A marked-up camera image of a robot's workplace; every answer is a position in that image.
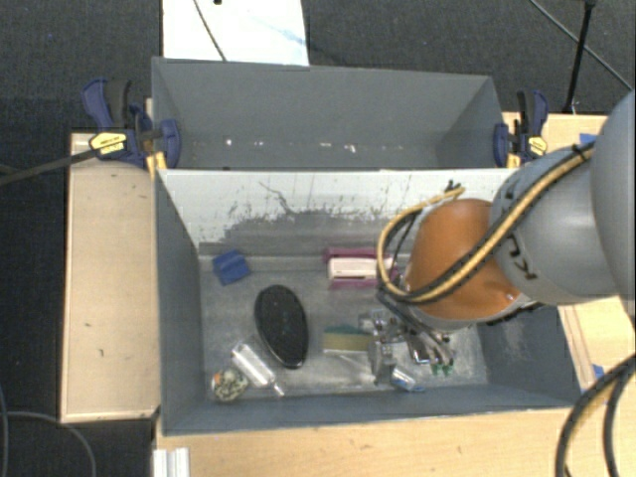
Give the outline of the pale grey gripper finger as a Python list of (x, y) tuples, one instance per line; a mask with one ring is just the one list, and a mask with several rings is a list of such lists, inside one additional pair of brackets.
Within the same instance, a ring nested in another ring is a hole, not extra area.
[(376, 386), (389, 384), (397, 365), (394, 346), (382, 340), (375, 340), (368, 346), (368, 358), (374, 384)]
[(408, 393), (421, 393), (424, 386), (414, 376), (401, 367), (394, 367), (391, 373), (391, 385)]

